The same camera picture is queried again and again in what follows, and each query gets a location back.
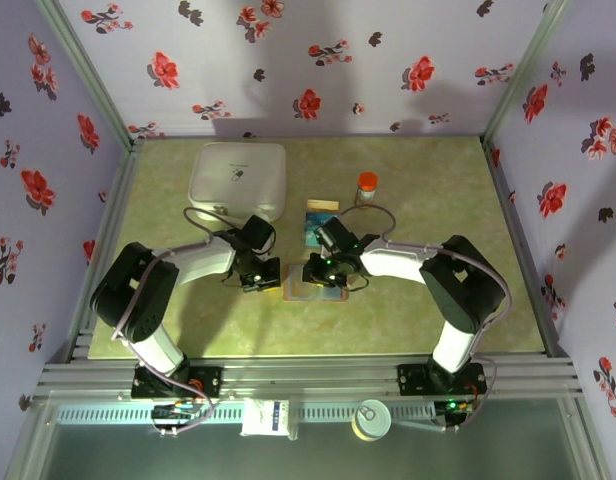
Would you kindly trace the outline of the pale blue credit card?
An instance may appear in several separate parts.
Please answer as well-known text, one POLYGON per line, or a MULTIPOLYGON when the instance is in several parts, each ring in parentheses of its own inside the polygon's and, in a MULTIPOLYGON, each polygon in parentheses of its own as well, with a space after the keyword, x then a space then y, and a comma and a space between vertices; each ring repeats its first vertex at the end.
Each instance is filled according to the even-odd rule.
POLYGON ((289 274, 289 299, 296 301, 308 301, 316 299, 321 293, 319 285, 305 282, 303 280, 303 266, 290 265, 289 274))

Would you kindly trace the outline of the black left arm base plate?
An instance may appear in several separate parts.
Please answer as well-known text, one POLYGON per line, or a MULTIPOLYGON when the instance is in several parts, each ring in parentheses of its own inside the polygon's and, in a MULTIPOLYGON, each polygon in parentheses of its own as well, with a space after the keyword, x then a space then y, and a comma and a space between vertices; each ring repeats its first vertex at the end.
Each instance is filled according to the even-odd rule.
MULTIPOLYGON (((218 366, 191 366, 184 362, 171 376, 171 379, 202 390, 208 397, 219 397, 222 385, 223 368, 218 366)), ((131 386, 133 399, 193 398, 197 393, 162 380, 145 366, 137 365, 131 386)))

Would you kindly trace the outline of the aluminium front frame rail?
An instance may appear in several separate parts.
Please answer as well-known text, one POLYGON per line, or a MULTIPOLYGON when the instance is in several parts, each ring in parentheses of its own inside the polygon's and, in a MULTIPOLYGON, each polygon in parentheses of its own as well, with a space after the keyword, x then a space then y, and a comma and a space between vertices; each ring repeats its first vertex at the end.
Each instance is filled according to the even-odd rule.
MULTIPOLYGON (((422 355, 316 356, 278 358, 199 358, 193 366, 223 368, 219 399, 246 397, 309 400, 363 400, 404 398, 399 393, 396 368, 425 364, 422 355)), ((488 355, 480 361, 491 398, 578 398, 583 388, 568 358, 540 354, 488 355)), ((48 364, 32 395, 114 402, 131 394, 132 360, 75 360, 48 364)))

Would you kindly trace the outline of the aluminium corner post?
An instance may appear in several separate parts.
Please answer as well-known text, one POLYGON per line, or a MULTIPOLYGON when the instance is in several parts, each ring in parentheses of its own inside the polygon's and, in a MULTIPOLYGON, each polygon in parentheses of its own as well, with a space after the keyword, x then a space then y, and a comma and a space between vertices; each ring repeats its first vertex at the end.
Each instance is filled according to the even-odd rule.
POLYGON ((532 77, 533 71, 547 48, 551 37, 558 28, 559 23, 573 0, 549 0, 542 13, 541 20, 521 60, 515 67, 515 71, 505 88, 503 95, 498 101, 484 132, 480 135, 483 147, 492 141, 498 130, 504 123, 514 102, 521 95, 522 87, 532 77))
POLYGON ((104 115, 117 140, 130 152, 134 141, 123 123, 122 117, 109 95, 104 82, 92 63, 84 45, 70 23, 59 0, 33 0, 47 24, 57 36, 82 83, 104 115))

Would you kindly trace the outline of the aluminium side frame rail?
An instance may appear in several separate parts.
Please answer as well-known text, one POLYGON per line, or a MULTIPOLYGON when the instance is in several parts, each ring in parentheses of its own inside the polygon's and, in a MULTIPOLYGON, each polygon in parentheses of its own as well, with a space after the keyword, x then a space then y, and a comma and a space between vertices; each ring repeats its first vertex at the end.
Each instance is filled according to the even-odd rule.
POLYGON ((114 181, 108 192, 102 222, 95 239, 94 252, 76 304, 63 363, 87 359, 92 343, 91 338, 97 324, 97 316, 90 309, 90 298, 114 257, 137 161, 144 143, 144 140, 134 141, 130 150, 125 152, 120 159, 114 181))
POLYGON ((484 135, 479 137, 485 158, 488 162, 494 187, 512 241, 517 263, 524 281, 525 297, 532 307, 535 324, 547 357, 567 358, 568 354, 559 344, 559 334, 551 317, 551 310, 543 299, 539 288, 543 281, 537 272, 519 215, 513 202, 508 199, 512 192, 501 166, 496 167, 493 160, 495 145, 484 135))

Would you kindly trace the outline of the white paper packet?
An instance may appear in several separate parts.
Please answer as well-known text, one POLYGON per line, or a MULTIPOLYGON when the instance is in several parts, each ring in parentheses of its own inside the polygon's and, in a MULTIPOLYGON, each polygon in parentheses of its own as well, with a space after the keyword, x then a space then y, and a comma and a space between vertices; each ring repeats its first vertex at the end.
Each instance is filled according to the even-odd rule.
POLYGON ((242 436, 285 436, 291 434, 287 400, 245 399, 242 436))

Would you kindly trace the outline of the white medicine case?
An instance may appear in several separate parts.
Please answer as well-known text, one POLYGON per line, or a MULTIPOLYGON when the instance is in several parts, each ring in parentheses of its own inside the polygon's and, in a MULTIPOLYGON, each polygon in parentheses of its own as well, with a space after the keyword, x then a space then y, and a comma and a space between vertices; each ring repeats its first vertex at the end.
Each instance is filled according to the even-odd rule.
POLYGON ((275 143, 214 142, 194 162, 188 198, 196 215, 243 224, 251 215, 272 223, 283 213, 287 154, 275 143))

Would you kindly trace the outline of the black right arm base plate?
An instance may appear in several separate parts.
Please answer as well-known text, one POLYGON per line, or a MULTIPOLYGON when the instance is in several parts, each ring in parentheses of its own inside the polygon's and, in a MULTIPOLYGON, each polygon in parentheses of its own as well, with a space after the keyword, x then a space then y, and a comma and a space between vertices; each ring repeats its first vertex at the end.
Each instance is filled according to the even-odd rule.
POLYGON ((481 395, 487 390, 484 369, 479 363, 468 363, 455 373, 448 373, 433 361, 400 364, 396 371, 401 396, 481 395))

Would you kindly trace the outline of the orange capped small bottle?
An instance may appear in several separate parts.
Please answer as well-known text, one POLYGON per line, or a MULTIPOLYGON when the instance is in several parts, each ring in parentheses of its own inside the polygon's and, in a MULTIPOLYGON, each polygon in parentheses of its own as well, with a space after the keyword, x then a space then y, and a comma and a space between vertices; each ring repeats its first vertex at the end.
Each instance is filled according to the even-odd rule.
POLYGON ((371 203, 374 200, 377 187, 378 177, 375 173, 369 171, 361 173, 357 181, 355 203, 357 205, 371 203))

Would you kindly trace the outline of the blue picture credit card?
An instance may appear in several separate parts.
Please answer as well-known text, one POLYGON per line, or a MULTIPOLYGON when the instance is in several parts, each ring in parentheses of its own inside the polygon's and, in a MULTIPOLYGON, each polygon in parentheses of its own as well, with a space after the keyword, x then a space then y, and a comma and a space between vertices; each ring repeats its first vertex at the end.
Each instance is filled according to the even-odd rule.
POLYGON ((320 246, 316 238, 316 230, 322 227, 327 221, 336 217, 335 212, 325 211, 310 211, 305 214, 304 221, 304 236, 305 246, 308 248, 317 248, 320 246))

